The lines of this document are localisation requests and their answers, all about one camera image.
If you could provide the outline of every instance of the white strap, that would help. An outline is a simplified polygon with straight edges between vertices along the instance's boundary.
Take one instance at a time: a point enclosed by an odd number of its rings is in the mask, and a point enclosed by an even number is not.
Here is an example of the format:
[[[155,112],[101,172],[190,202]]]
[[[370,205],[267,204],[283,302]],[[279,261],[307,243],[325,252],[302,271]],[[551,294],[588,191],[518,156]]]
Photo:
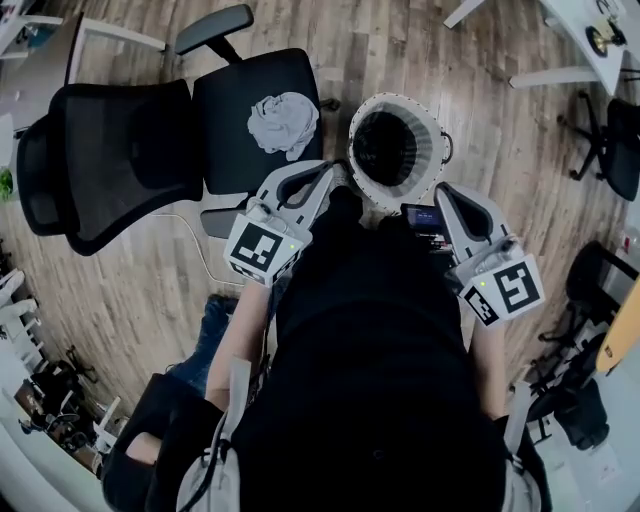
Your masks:
[[[240,424],[249,398],[249,382],[251,380],[251,363],[234,357],[231,360],[231,377],[229,382],[229,409],[222,426],[221,439],[230,439],[231,434]]]
[[[531,390],[526,382],[518,382],[515,385],[516,392],[511,402],[507,428],[504,430],[504,444],[513,455],[518,453],[522,434],[527,426],[527,416],[531,404]]]
[[[224,413],[211,441],[211,453],[216,454],[220,440],[229,440],[240,424],[249,397],[249,383],[251,379],[251,363],[233,358],[231,361],[231,375],[229,382],[229,408]],[[238,512],[240,510],[240,467],[238,456],[232,447],[226,453],[225,461],[216,457],[213,461],[215,468],[211,485],[192,508],[192,512]],[[182,480],[178,493],[178,507],[180,510],[196,493],[203,482],[208,464],[201,459],[196,460]]]

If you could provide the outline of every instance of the white desk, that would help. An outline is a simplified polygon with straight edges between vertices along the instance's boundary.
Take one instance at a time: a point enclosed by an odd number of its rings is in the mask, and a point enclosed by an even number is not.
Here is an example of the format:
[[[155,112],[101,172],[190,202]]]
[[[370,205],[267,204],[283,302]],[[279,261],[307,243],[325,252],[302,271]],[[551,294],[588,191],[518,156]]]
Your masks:
[[[62,18],[57,18],[55,16],[25,16],[23,13],[31,3],[33,2],[28,0],[4,0],[2,2],[3,5],[12,4],[15,7],[13,12],[9,16],[6,16],[0,21],[0,59],[15,59],[27,57],[27,52],[6,53],[7,48],[9,48],[11,43],[15,40],[16,36],[23,28],[37,25],[62,24]],[[118,27],[116,25],[104,23],[102,21],[83,18],[82,26],[80,27],[80,33],[78,34],[77,44],[80,52],[82,51],[82,46],[86,34],[106,36],[121,41],[137,43],[148,46],[157,51],[164,51],[166,49],[166,43],[164,41],[160,41],[159,39],[134,32],[133,30]]]
[[[444,24],[452,28],[485,0],[465,0]],[[598,25],[604,18],[597,11],[595,0],[540,0],[549,10],[553,20],[564,28],[586,57],[588,66],[569,66],[523,73],[511,78],[509,83],[519,89],[535,85],[550,85],[574,82],[602,82],[607,92],[613,96],[618,85],[624,48],[608,47],[607,57],[598,57],[591,49],[585,29]]]

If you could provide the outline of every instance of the display screen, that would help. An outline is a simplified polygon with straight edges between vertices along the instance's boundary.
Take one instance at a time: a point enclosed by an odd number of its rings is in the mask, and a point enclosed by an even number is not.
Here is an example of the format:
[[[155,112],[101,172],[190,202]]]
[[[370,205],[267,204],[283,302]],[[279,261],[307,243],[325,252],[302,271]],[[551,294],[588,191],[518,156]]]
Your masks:
[[[442,233],[440,212],[435,206],[403,204],[402,213],[415,231]]]

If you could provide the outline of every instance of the jeans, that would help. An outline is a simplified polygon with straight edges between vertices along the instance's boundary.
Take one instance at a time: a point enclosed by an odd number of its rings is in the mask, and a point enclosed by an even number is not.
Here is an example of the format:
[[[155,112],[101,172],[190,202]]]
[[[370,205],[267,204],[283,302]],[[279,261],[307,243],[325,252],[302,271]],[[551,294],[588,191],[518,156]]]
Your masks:
[[[280,298],[284,294],[288,283],[289,279],[282,277],[273,286],[268,311],[269,321],[273,319]],[[204,307],[198,343],[193,354],[184,362],[172,366],[167,371],[168,375],[172,375],[189,384],[202,397],[204,397],[207,388],[207,377],[211,361],[213,361],[213,356],[216,355],[220,341],[227,330],[227,325],[229,325],[227,313],[231,313],[235,309],[236,303],[237,300],[235,299],[225,299],[217,295],[209,297]]]

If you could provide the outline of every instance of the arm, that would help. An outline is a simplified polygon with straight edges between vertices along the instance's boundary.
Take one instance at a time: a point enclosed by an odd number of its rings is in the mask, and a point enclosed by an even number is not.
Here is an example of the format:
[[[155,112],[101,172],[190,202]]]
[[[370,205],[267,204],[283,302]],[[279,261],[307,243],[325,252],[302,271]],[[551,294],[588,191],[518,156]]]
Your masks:
[[[231,317],[220,346],[213,357],[207,377],[205,398],[221,411],[229,406],[229,378],[232,358],[251,361],[254,370],[260,361],[267,326],[271,290],[248,281]]]
[[[487,328],[476,319],[470,354],[475,363],[482,410],[491,419],[501,418],[506,414],[507,402],[504,325]]]
[[[212,12],[178,34],[175,52],[178,55],[184,55],[207,45],[227,62],[238,62],[240,57],[224,36],[251,25],[253,25],[253,13],[248,5],[234,5]]]

